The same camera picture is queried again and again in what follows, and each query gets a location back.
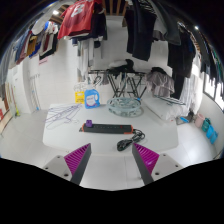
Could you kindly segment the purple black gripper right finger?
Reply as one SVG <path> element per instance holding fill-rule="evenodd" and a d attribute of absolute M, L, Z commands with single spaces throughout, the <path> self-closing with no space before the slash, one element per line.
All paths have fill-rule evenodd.
<path fill-rule="evenodd" d="M 132 144 L 132 154 L 145 185 L 153 182 L 152 171 L 159 159 L 159 155 L 137 143 Z"/>

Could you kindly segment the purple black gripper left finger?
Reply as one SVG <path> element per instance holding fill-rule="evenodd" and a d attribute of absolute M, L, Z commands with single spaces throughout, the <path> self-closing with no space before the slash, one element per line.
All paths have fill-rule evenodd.
<path fill-rule="evenodd" d="M 75 183 L 76 185 L 80 184 L 91 153 L 91 144 L 88 143 L 64 157 L 65 162 L 72 174 L 72 183 Z"/>

